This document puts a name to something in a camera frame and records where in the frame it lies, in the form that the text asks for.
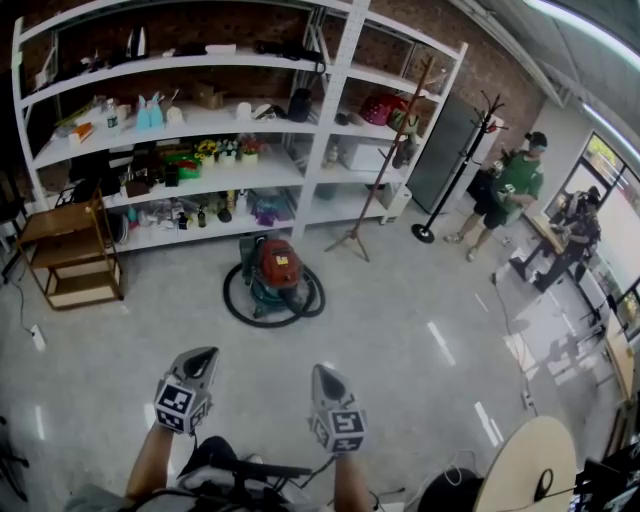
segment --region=wooden table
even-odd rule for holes
[[[562,254],[565,247],[562,239],[552,231],[551,225],[549,224],[549,219],[547,219],[547,217],[545,217],[544,215],[536,215],[529,220],[536,228],[538,233],[542,235],[542,240],[540,240],[538,246],[533,250],[533,252],[525,261],[522,261],[520,258],[511,258],[509,260],[509,263],[511,263],[513,269],[525,281],[527,280],[527,267],[531,264],[533,258],[535,258],[538,253],[542,249],[544,249],[545,245],[551,245],[556,255]]]
[[[572,489],[576,479],[576,452],[566,427],[555,418],[539,416],[521,426],[503,445],[485,478],[475,512],[523,510],[566,512],[573,493],[534,503],[533,496],[545,469],[553,471],[548,494]]]
[[[613,311],[609,311],[609,323],[605,333],[605,348],[611,357],[613,374],[615,375],[625,402],[633,398],[633,376],[635,373],[635,359],[633,350],[624,334],[618,317]],[[609,380],[598,382],[598,386]]]

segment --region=wall mounted light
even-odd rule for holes
[[[626,60],[631,66],[640,71],[640,55],[629,48],[615,36],[600,28],[598,25],[586,20],[578,14],[558,7],[556,4],[545,0],[522,0],[529,7],[536,9],[552,18],[562,21],[567,25],[580,30],[581,32],[592,37],[596,41],[615,52],[617,55]]]
[[[613,135],[625,147],[625,149],[633,155],[633,157],[636,159],[636,162],[640,162],[640,153],[638,153],[638,150],[633,146],[633,144],[631,144],[631,142],[629,142],[626,139],[624,135],[622,135],[618,130],[616,130],[616,128],[604,117],[602,117],[598,112],[593,110],[592,107],[590,107],[586,103],[582,103],[582,107],[584,108],[587,114],[589,114],[596,121],[598,121],[602,126],[604,126],[609,131],[609,133],[611,133],[611,135]]]

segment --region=round wooden table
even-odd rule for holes
[[[516,430],[502,446],[473,510],[567,512],[571,491],[533,501],[540,476],[548,468],[553,470],[553,483],[547,494],[574,487],[577,468],[571,434],[555,418],[539,416]]]

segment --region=green t-shirt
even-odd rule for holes
[[[517,210],[519,205],[508,199],[501,201],[498,192],[528,194],[538,199],[542,187],[540,160],[525,160],[524,155],[525,153],[519,153],[514,156],[491,187],[493,198],[508,214]]]

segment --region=electrical outlet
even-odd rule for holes
[[[47,348],[46,343],[44,342],[44,336],[42,336],[42,332],[40,331],[40,327],[35,324],[31,328],[31,337],[33,338],[33,343],[36,346],[36,350],[38,352],[44,352],[45,348]]]

